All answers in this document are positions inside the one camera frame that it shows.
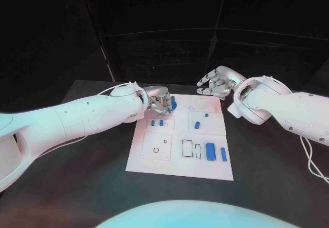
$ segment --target robotic hand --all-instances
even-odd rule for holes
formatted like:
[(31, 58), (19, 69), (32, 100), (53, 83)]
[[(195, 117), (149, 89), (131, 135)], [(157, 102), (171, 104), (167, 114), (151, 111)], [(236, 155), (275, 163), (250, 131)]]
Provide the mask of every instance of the robotic hand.
[(169, 114), (177, 108), (164, 86), (141, 88), (135, 82), (113, 88), (58, 106), (0, 114), (0, 192), (57, 145), (142, 119), (146, 109)]
[(275, 78), (263, 76), (246, 78), (230, 68), (220, 66), (201, 79), (198, 86), (210, 81), (208, 89), (198, 93), (214, 95), (221, 100), (234, 91), (229, 111), (255, 124), (262, 125), (272, 117), (283, 128), (305, 138), (329, 145), (329, 98), (294, 93)]

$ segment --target dark table surface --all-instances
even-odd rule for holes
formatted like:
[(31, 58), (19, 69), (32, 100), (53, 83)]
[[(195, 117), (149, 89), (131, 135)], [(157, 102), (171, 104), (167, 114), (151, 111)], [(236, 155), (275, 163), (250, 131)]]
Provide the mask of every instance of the dark table surface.
[[(115, 85), (79, 80), (64, 102)], [(168, 88), (197, 95), (195, 86)], [(136, 206), (178, 199), (227, 203), (304, 228), (329, 227), (329, 185), (309, 173), (299, 136), (273, 118), (262, 126), (236, 119), (232, 102), (229, 97), (223, 112), (234, 181), (126, 172), (136, 127), (126, 123), (34, 162), (0, 199), (0, 227), (94, 227)], [(329, 176), (329, 147), (312, 145)]]

